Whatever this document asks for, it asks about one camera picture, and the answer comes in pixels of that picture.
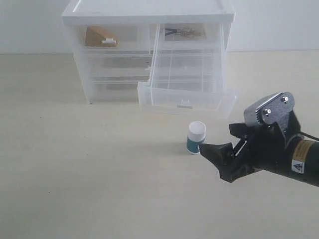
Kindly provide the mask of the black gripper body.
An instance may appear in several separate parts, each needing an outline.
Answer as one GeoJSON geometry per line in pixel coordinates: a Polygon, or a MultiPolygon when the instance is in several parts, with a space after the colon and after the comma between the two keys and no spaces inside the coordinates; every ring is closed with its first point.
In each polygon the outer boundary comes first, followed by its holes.
{"type": "Polygon", "coordinates": [[[254,139],[245,141],[254,173],[266,170],[282,176],[302,176],[303,164],[297,163],[297,168],[292,164],[294,150],[303,139],[300,131],[299,121],[287,130],[281,130],[277,123],[254,127],[254,139]]]}

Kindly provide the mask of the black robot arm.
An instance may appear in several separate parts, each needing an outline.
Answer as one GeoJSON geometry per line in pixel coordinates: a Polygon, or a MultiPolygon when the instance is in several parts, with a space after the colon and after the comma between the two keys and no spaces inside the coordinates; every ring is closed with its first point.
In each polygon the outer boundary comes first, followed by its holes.
{"type": "Polygon", "coordinates": [[[222,180],[232,183],[265,170],[319,185],[319,140],[301,131],[294,112],[272,124],[247,126],[232,123],[229,131],[240,139],[236,145],[199,145],[201,156],[217,168],[222,180]]]}

